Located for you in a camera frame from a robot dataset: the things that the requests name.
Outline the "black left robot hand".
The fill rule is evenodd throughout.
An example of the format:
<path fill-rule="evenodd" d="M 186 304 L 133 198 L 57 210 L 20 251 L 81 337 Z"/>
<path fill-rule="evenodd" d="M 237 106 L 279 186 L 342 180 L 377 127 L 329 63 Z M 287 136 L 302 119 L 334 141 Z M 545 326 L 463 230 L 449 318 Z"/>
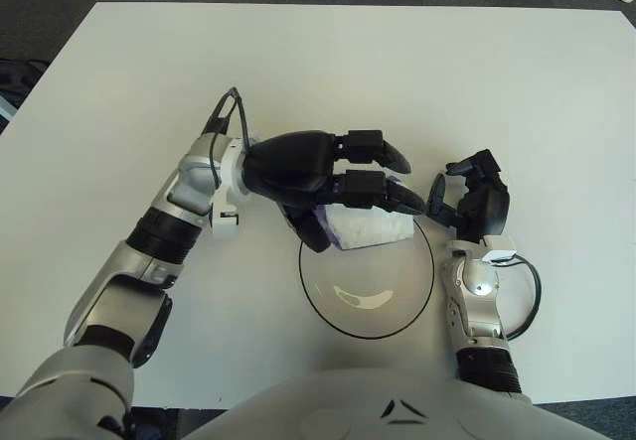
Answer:
<path fill-rule="evenodd" d="M 339 160 L 360 165 L 376 162 L 400 174 L 411 171 L 380 130 L 351 130 L 342 136 L 301 131 L 251 145 L 243 161 L 242 180 L 251 192 L 276 202 L 299 239 L 317 253 L 331 245 L 316 216 L 321 206 L 376 207 L 411 216 L 424 212 L 424 200 L 384 172 L 348 169 L 337 174 L 334 164 Z"/>

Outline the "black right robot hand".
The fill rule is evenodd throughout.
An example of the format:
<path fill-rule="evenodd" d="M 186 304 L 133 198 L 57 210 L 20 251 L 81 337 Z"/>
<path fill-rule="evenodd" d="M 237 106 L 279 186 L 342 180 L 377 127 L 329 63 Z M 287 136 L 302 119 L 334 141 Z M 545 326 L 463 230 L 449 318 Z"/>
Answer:
<path fill-rule="evenodd" d="M 456 238 L 478 243 L 484 235 L 500 235 L 508 216 L 510 195 L 492 153 L 481 150 L 459 162 L 448 163 L 431 186 L 425 214 L 445 227 L 454 227 Z M 444 176 L 464 178 L 467 192 L 456 208 L 444 202 Z"/>

